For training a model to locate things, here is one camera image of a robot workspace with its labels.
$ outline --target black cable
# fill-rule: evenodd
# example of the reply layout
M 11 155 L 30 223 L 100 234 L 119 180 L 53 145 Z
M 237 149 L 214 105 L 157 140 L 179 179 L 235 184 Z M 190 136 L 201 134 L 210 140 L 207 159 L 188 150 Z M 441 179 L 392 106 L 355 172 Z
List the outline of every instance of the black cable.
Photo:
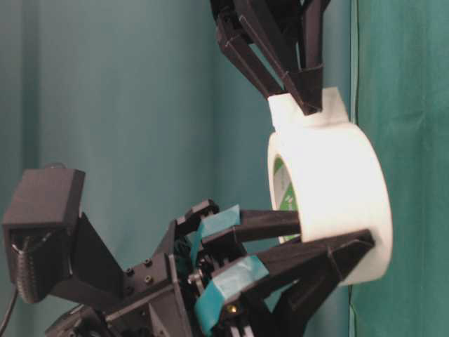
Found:
M 6 327 L 8 326 L 9 319 L 11 318 L 11 314 L 13 313 L 14 305 L 17 300 L 18 291 L 16 288 L 14 288 L 13 297 L 11 298 L 11 301 L 9 303 L 8 309 L 6 309 L 5 316 L 3 317 L 3 321 L 0 325 L 0 337 L 3 336 Z

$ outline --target teal backdrop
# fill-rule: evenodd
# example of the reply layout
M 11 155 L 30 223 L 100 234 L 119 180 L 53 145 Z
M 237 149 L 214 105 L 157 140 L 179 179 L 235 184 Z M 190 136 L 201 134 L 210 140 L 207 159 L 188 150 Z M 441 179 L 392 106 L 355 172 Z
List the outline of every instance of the teal backdrop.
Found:
M 325 32 L 326 86 L 347 106 L 349 17 L 349 0 L 333 0 Z M 0 212 L 24 168 L 86 171 L 83 209 L 125 268 L 202 199 L 269 208 L 267 103 L 219 53 L 213 25 L 206 0 L 0 2 Z M 0 285 L 1 314 L 4 254 Z M 347 303 L 336 291 L 307 335 L 346 337 Z M 19 300 L 6 335 L 43 336 L 72 306 Z
M 360 0 L 358 123 L 387 179 L 387 275 L 355 286 L 356 337 L 447 336 L 449 3 Z

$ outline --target teal tape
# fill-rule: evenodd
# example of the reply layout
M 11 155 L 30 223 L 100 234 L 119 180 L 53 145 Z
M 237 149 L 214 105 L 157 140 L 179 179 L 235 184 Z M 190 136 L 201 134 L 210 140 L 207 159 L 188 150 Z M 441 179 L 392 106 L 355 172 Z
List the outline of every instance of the teal tape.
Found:
M 198 255 L 199 244 L 201 240 L 209 235 L 216 234 L 222 230 L 226 230 L 232 226 L 240 225 L 240 207 L 236 205 L 227 209 L 226 211 L 215 214 L 214 216 L 208 216 L 204 218 L 192 243 L 192 249 L 190 250 L 190 258 L 193 265 L 196 264 L 196 257 Z
M 247 256 L 214 277 L 195 303 L 196 318 L 203 333 L 211 336 L 227 300 L 268 274 L 257 256 Z

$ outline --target screw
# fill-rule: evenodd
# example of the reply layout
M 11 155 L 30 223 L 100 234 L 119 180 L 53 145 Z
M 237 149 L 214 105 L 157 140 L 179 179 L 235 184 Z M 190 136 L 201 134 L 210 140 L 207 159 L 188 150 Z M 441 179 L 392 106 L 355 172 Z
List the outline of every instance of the screw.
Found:
M 235 314 L 237 312 L 237 307 L 234 304 L 230 304 L 227 306 L 227 312 L 229 314 Z
M 129 295 L 131 295 L 134 292 L 134 288 L 131 287 L 131 286 L 127 286 L 125 291 L 126 291 L 126 295 L 129 296 Z
M 153 277 L 151 276 L 151 275 L 147 275 L 146 277 L 145 277 L 145 283 L 146 284 L 151 284 L 151 283 L 153 283 Z

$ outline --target masking tape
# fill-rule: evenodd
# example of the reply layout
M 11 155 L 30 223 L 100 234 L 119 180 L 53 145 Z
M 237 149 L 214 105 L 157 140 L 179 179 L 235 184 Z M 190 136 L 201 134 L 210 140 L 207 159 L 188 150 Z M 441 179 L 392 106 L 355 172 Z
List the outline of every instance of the masking tape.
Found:
M 336 88 L 323 90 L 323 111 L 304 116 L 291 94 L 268 99 L 276 130 L 269 140 L 273 209 L 298 210 L 303 242 L 369 229 L 373 248 L 341 285 L 387 270 L 391 210 L 382 169 L 369 140 L 350 123 Z

